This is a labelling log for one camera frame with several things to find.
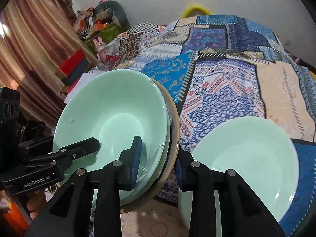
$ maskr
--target stacked bowls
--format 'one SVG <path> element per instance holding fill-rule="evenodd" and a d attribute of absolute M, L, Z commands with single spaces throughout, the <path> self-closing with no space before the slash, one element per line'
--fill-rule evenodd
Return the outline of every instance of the stacked bowls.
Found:
<path fill-rule="evenodd" d="M 171 131 L 173 121 L 176 127 Z M 67 180 L 78 168 L 98 170 L 117 160 L 131 147 L 134 136 L 140 136 L 143 146 L 135 189 L 120 191 L 121 212 L 125 213 L 151 199 L 162 187 L 159 180 L 166 181 L 172 170 L 179 135 L 178 115 L 168 92 L 140 72 L 118 69 L 97 76 L 72 97 L 58 121 L 53 152 L 90 137 L 99 140 L 97 153 L 74 160 L 66 169 Z"/>

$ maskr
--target yellow object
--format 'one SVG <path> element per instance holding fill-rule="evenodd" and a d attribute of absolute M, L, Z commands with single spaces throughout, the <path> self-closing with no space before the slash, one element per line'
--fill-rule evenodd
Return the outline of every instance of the yellow object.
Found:
<path fill-rule="evenodd" d="M 203 5 L 194 3 L 191 4 L 187 9 L 184 11 L 181 19 L 197 16 L 197 15 L 212 15 L 212 13 Z"/>
<path fill-rule="evenodd" d="M 312 75 L 313 79 L 316 80 L 316 75 L 309 70 L 309 73 Z"/>

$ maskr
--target metal screw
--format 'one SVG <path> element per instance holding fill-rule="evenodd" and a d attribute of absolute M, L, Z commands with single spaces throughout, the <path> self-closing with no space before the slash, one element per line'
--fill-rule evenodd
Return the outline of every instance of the metal screw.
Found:
<path fill-rule="evenodd" d="M 233 169 L 228 169 L 227 174 L 230 176 L 235 176 L 236 175 L 236 171 Z"/>
<path fill-rule="evenodd" d="M 77 169 L 76 170 L 76 175 L 83 175 L 85 173 L 85 170 L 83 168 Z"/>
<path fill-rule="evenodd" d="M 200 162 L 198 162 L 198 161 L 192 161 L 191 162 L 191 166 L 192 167 L 199 167 L 201 164 L 200 164 Z"/>
<path fill-rule="evenodd" d="M 121 161 L 117 160 L 117 161 L 113 161 L 113 166 L 120 166 L 122 164 Z"/>

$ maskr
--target mint green bowl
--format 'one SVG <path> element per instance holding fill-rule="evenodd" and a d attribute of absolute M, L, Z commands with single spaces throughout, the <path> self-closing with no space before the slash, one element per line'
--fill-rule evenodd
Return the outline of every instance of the mint green bowl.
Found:
<path fill-rule="evenodd" d="M 235 169 L 278 222 L 294 199 L 299 177 L 296 149 L 286 132 L 269 119 L 231 119 L 209 132 L 192 156 L 212 170 Z M 189 228 L 192 192 L 179 192 L 179 209 Z M 217 220 L 220 230 L 220 217 Z"/>
<path fill-rule="evenodd" d="M 67 180 L 78 168 L 93 171 L 117 160 L 134 136 L 140 136 L 143 149 L 135 187 L 140 191 L 161 159 L 167 127 L 167 108 L 156 84 L 143 73 L 117 69 L 97 76 L 71 98 L 58 121 L 53 152 L 90 137 L 100 141 L 98 153 L 73 161 L 64 173 Z M 133 191 L 120 191 L 120 200 Z"/>
<path fill-rule="evenodd" d="M 149 179 L 149 181 L 147 182 L 147 184 L 145 186 L 136 186 L 135 191 L 133 193 L 131 193 L 126 198 L 121 199 L 121 202 L 120 202 L 121 205 L 128 204 L 128 203 L 132 202 L 133 200 L 137 199 L 138 197 L 140 197 L 141 195 L 143 195 L 151 187 L 151 185 L 155 182 L 155 180 L 159 178 L 159 176 L 162 172 L 163 166 L 165 164 L 165 161 L 167 159 L 168 149 L 169 149 L 169 144 L 170 144 L 170 132 L 171 132 L 170 119 L 167 119 L 167 120 L 168 120 L 168 127 L 167 127 L 167 136 L 166 136 L 165 147 L 163 148 L 162 155 L 161 155 L 160 161 L 156 167 L 155 172 L 153 173 L 152 177 Z"/>

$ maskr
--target tan bowl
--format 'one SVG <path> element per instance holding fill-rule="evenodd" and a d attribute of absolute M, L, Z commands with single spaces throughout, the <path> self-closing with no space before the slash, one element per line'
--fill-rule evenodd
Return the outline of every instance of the tan bowl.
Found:
<path fill-rule="evenodd" d="M 138 197 L 137 199 L 135 199 L 134 201 L 130 203 L 122 205 L 120 207 L 121 214 L 138 209 L 139 207 L 144 205 L 146 202 L 151 200 L 159 192 L 159 190 L 167 181 L 178 155 L 178 150 L 179 150 L 179 145 L 180 145 L 180 122 L 179 122 L 179 116 L 178 116 L 176 105 L 174 104 L 168 91 L 159 82 L 157 82 L 154 79 L 152 80 L 159 87 L 165 99 L 169 115 L 172 118 L 172 123 L 171 123 L 171 138 L 172 139 L 170 140 L 170 145 L 171 145 L 170 153 L 166 159 L 166 162 L 165 162 L 166 167 L 164 171 L 161 172 L 160 179 L 156 180 L 142 196 Z"/>

